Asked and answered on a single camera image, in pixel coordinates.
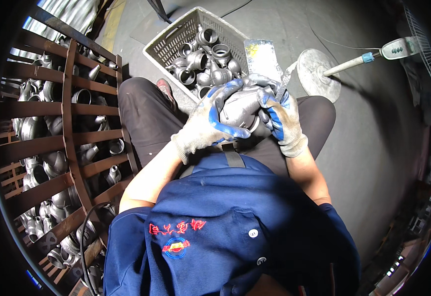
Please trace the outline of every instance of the dark trousers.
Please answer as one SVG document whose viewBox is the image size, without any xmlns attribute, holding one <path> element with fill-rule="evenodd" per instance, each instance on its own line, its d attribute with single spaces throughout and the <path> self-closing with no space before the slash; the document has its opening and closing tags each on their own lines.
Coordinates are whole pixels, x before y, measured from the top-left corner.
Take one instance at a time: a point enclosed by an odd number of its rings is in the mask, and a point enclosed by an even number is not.
<svg viewBox="0 0 431 296">
<path fill-rule="evenodd" d="M 175 114 L 159 88 L 141 77 L 128 79 L 121 84 L 118 101 L 122 120 L 142 167 L 163 149 L 171 140 L 171 135 L 184 126 L 187 118 L 182 113 Z M 309 149 L 316 159 L 334 126 L 335 107 L 320 96 L 302 97 L 297 101 L 302 132 L 307 136 Z M 288 175 L 286 160 L 273 136 L 239 153 L 258 160 L 277 175 Z"/>
</svg>

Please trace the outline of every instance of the gray plastic basket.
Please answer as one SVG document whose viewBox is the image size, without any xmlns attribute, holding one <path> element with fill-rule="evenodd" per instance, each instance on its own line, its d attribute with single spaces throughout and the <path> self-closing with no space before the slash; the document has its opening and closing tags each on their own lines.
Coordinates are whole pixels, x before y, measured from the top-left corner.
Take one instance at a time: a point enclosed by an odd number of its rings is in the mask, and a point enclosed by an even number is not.
<svg viewBox="0 0 431 296">
<path fill-rule="evenodd" d="M 178 18 L 159 33 L 143 49 L 143 54 L 195 102 L 199 102 L 199 98 L 180 83 L 165 67 L 169 66 L 179 56 L 177 49 L 181 44 L 194 40 L 197 33 L 197 25 L 199 24 L 203 28 L 211 28 L 217 32 L 219 37 L 218 42 L 226 44 L 230 48 L 232 57 L 239 62 L 242 72 L 247 74 L 248 65 L 243 41 L 248 39 L 248 37 L 202 7 L 195 7 L 189 10 L 185 15 Z"/>
</svg>

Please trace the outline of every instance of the shoe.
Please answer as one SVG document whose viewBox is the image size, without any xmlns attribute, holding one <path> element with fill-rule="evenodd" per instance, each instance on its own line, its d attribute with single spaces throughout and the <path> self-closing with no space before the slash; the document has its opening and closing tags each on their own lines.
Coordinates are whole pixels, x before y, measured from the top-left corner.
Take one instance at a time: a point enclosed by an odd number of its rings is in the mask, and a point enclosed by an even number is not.
<svg viewBox="0 0 431 296">
<path fill-rule="evenodd" d="M 165 95 L 165 97 L 168 99 L 168 101 L 170 101 L 171 109 L 173 110 L 173 112 L 176 112 L 177 111 L 177 103 L 176 103 L 176 100 L 173 98 L 170 84 L 166 80 L 164 80 L 163 78 L 160 78 L 156 82 L 156 86 Z"/>
</svg>

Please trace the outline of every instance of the gloved hand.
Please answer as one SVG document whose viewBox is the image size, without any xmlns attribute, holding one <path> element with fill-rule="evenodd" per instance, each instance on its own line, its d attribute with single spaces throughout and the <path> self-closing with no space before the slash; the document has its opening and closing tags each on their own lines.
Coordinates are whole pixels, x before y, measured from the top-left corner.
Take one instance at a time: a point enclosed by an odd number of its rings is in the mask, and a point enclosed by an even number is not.
<svg viewBox="0 0 431 296">
<path fill-rule="evenodd" d="M 260 106 L 264 109 L 259 111 L 260 119 L 278 139 L 284 156 L 296 157 L 301 154 L 306 149 L 308 140 L 302 133 L 299 123 L 297 100 L 285 91 L 281 101 L 277 102 L 275 93 L 269 86 L 258 90 L 257 96 Z"/>
<path fill-rule="evenodd" d="M 177 147 L 177 154 L 184 164 L 188 156 L 196 150 L 234 138 L 246 139 L 251 133 L 246 128 L 232 127 L 221 124 L 219 112 L 224 107 L 224 100 L 241 89 L 242 79 L 234 79 L 224 85 L 214 86 L 194 107 L 184 127 L 171 136 Z"/>
</svg>

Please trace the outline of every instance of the crate handle slot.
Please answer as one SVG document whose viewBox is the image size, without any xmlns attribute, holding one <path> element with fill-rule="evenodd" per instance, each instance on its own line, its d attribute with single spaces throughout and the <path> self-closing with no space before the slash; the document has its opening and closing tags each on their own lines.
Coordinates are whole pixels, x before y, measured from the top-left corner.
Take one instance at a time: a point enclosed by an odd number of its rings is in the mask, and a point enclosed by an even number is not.
<svg viewBox="0 0 431 296">
<path fill-rule="evenodd" d="M 176 31 L 178 31 L 182 26 L 183 26 L 183 25 L 179 25 L 177 28 L 174 28 L 171 32 L 169 32 L 169 33 L 166 35 L 165 39 L 170 38 L 170 36 L 171 36 L 171 35 L 173 35 Z"/>
</svg>

